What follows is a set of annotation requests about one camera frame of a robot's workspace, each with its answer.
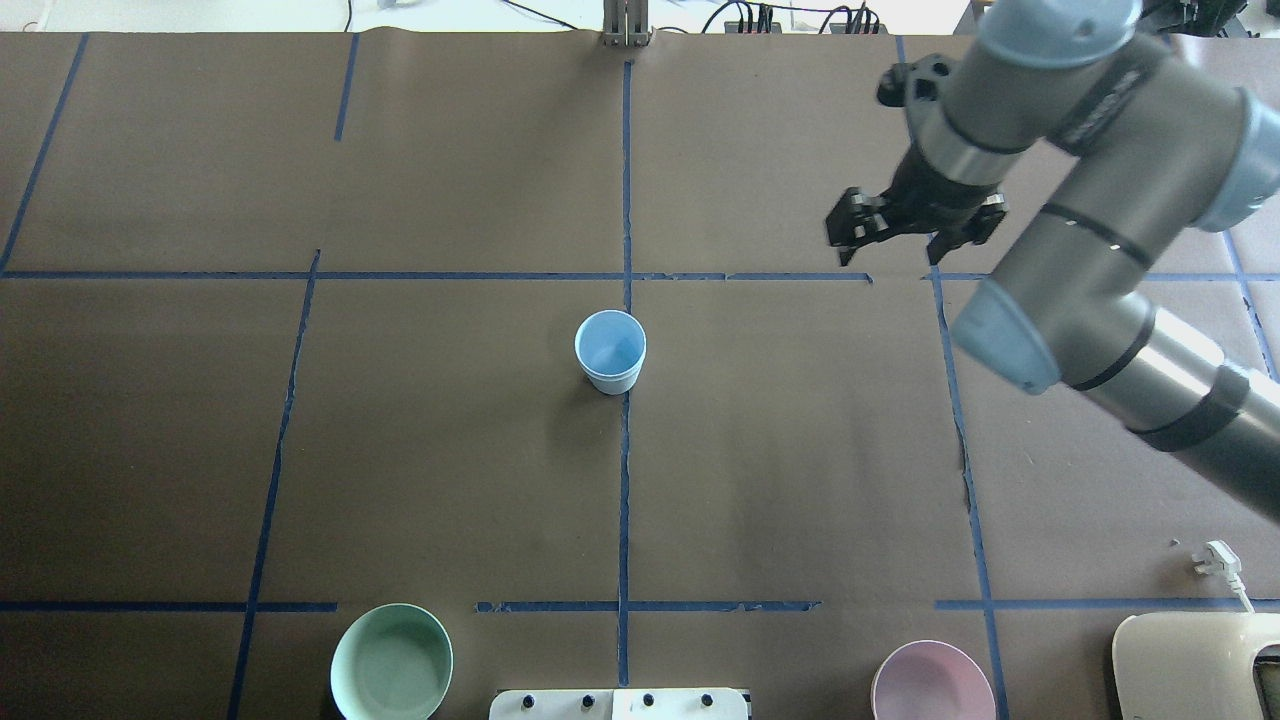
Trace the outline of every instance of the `cup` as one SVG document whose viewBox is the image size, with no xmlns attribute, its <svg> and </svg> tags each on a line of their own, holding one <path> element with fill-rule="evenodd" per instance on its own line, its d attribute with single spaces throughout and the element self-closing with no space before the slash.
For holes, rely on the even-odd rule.
<svg viewBox="0 0 1280 720">
<path fill-rule="evenodd" d="M 895 650 L 872 680 L 876 720 L 995 720 L 982 667 L 960 648 L 915 641 Z"/>
<path fill-rule="evenodd" d="M 415 605 L 375 607 L 347 628 L 329 687 L 347 720 L 426 720 L 453 678 L 444 625 Z"/>
<path fill-rule="evenodd" d="M 573 352 L 582 372 L 604 395 L 622 395 L 636 384 L 646 348 L 644 328 L 622 310 L 600 310 L 582 320 Z"/>
</svg>

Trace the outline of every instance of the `brown table surface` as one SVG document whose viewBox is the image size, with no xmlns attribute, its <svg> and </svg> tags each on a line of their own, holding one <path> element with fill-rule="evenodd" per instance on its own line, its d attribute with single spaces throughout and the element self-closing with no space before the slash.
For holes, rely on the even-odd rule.
<svg viewBox="0 0 1280 720">
<path fill-rule="evenodd" d="M 1226 594 L 1201 542 L 1280 597 L 1280 529 L 950 346 L 1064 156 L 937 272 L 836 266 L 823 217 L 906 147 L 876 79 L 966 40 L 596 42 L 0 36 L 0 717 L 332 717 L 385 602 L 452 635 L 442 719 L 620 684 L 870 717 L 919 638 L 1005 716 L 1105 717 L 1115 626 Z M 1280 104 L 1276 42 L 1180 49 Z M 1188 232 L 1144 291 L 1263 366 L 1277 229 Z M 572 356 L 602 307 L 648 332 L 627 397 Z"/>
</svg>

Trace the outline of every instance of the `gray robot arm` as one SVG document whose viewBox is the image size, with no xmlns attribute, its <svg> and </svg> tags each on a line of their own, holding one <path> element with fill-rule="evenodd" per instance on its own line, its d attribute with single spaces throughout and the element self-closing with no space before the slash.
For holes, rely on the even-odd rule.
<svg viewBox="0 0 1280 720">
<path fill-rule="evenodd" d="M 1139 12 L 1139 0 L 1001 0 L 963 63 L 895 65 L 878 97 L 905 106 L 911 149 L 881 196 L 846 191 L 828 238 L 844 264 L 932 232 L 936 263 L 986 241 L 1004 214 L 998 184 L 1034 142 L 1078 156 L 954 337 L 1029 393 L 1083 392 L 1280 521 L 1280 386 L 1135 292 L 1184 227 L 1226 229 L 1275 193 L 1280 114 L 1135 36 Z"/>
</svg>

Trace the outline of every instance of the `metal bracket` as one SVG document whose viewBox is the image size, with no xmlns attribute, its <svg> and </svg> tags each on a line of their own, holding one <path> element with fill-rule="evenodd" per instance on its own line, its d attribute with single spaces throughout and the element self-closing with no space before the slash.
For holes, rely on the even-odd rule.
<svg viewBox="0 0 1280 720">
<path fill-rule="evenodd" d="M 730 688 L 504 691 L 489 720 L 751 720 L 750 697 Z"/>
<path fill-rule="evenodd" d="M 604 0 L 604 45 L 649 45 L 649 0 Z"/>
</svg>

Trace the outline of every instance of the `metal clamp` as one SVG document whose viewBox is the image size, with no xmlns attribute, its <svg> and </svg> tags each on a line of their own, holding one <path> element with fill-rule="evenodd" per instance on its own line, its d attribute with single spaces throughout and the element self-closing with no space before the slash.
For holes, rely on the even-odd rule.
<svg viewBox="0 0 1280 720">
<path fill-rule="evenodd" d="M 649 31 L 649 0 L 604 0 L 604 45 L 644 47 Z"/>
</svg>

